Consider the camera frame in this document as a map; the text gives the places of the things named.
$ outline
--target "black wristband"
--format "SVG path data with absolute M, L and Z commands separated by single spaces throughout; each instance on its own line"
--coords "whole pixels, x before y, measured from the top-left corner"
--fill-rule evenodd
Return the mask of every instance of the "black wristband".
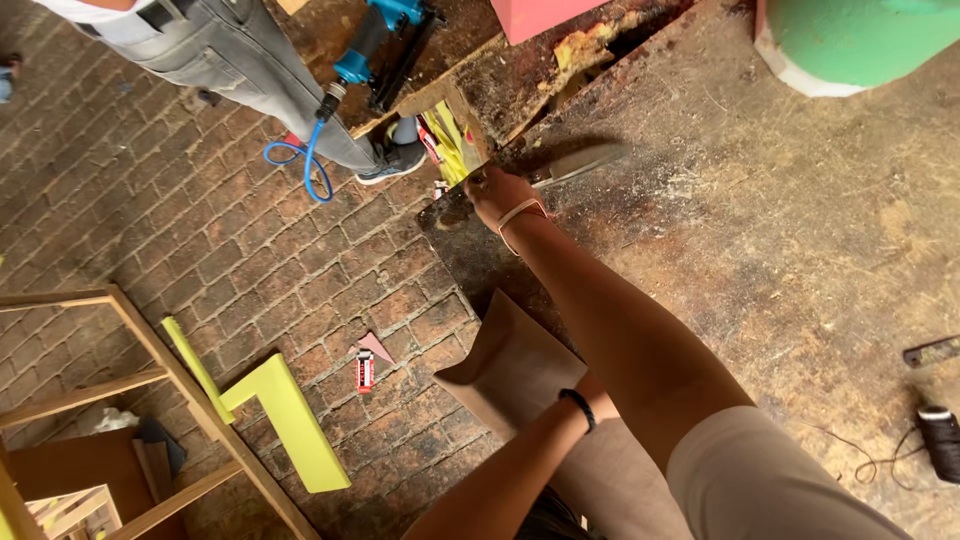
M 584 397 L 580 395 L 580 392 L 573 390 L 571 388 L 564 388 L 563 390 L 560 391 L 560 399 L 563 399 L 566 397 L 573 398 L 573 401 L 577 403 L 577 405 L 584 411 L 584 414 L 587 416 L 587 424 L 589 426 L 587 428 L 587 433 L 590 433 L 591 431 L 593 431 L 593 429 L 597 427 L 597 421 L 596 421 L 596 418 L 593 417 L 593 410 L 590 409 L 590 405 L 587 405 L 587 400 L 585 400 Z

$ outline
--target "blue air hose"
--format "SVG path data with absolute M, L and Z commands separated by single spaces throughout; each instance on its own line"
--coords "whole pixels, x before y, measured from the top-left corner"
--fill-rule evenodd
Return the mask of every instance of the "blue air hose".
M 271 142 L 263 149 L 263 159 L 269 161 L 274 165 L 286 165 L 287 163 L 292 163 L 300 155 L 306 157 L 306 161 L 303 164 L 303 186 L 306 187 L 306 192 L 310 194 L 310 197 L 314 201 L 321 203 L 329 203 L 333 199 L 333 187 L 330 186 L 330 179 L 326 176 L 326 171 L 324 166 L 320 165 L 320 162 L 317 161 L 317 158 L 313 155 L 313 150 L 317 146 L 317 137 L 320 136 L 320 130 L 324 128 L 324 121 L 322 119 L 317 120 L 317 126 L 313 129 L 313 134 L 310 136 L 310 142 L 306 146 L 306 150 L 303 150 L 299 146 L 290 144 L 289 142 L 277 141 Z M 270 151 L 277 146 L 282 146 L 284 148 L 289 148 L 295 152 L 294 156 L 288 160 L 274 161 L 270 159 Z M 320 169 L 320 174 L 324 177 L 324 187 L 326 188 L 326 197 L 321 197 L 317 195 L 317 192 L 313 190 L 313 182 L 310 180 L 311 172 L 313 165 L 317 165 L 317 168 Z

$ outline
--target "person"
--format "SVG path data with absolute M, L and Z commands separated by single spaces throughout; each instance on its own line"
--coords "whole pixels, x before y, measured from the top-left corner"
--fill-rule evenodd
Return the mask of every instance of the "person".
M 324 91 L 260 0 L 34 1 L 158 77 L 270 114 L 303 142 L 313 133 Z M 413 122 L 402 119 L 397 132 L 404 137 L 385 146 L 353 139 L 334 118 L 316 151 L 353 170 L 361 184 L 377 184 L 423 164 Z
M 477 214 L 550 293 L 588 373 L 440 497 L 405 540 L 590 538 L 543 490 L 590 437 L 588 412 L 595 423 L 623 418 L 694 538 L 909 538 L 756 408 L 679 319 L 564 235 L 526 181 L 489 168 L 467 182 Z
M 20 77 L 22 69 L 23 59 L 17 54 L 10 55 L 7 63 L 0 65 L 0 103 L 7 103 L 13 97 L 13 81 Z

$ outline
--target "hand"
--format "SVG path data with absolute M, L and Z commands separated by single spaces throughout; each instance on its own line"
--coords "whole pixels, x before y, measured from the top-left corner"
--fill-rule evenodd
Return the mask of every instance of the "hand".
M 596 420 L 598 426 L 604 420 L 620 417 L 620 413 L 613 406 L 613 401 L 607 395 L 607 390 L 589 370 L 580 379 L 580 382 L 577 382 L 577 387 L 574 390 L 587 400 L 587 405 L 590 405 L 590 410 L 593 411 L 593 419 Z
M 507 174 L 495 165 L 488 165 L 481 174 L 467 178 L 464 192 L 480 219 L 495 233 L 497 221 L 523 201 L 537 199 L 543 204 L 540 194 L 529 182 L 517 175 Z M 536 206 L 525 211 L 541 215 L 540 208 Z

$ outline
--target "thread spool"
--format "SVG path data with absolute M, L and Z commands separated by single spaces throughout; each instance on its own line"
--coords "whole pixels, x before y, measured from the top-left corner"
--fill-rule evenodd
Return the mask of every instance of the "thread spool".
M 917 426 L 924 436 L 937 478 L 960 483 L 960 426 L 957 417 L 939 405 L 922 406 L 917 417 Z

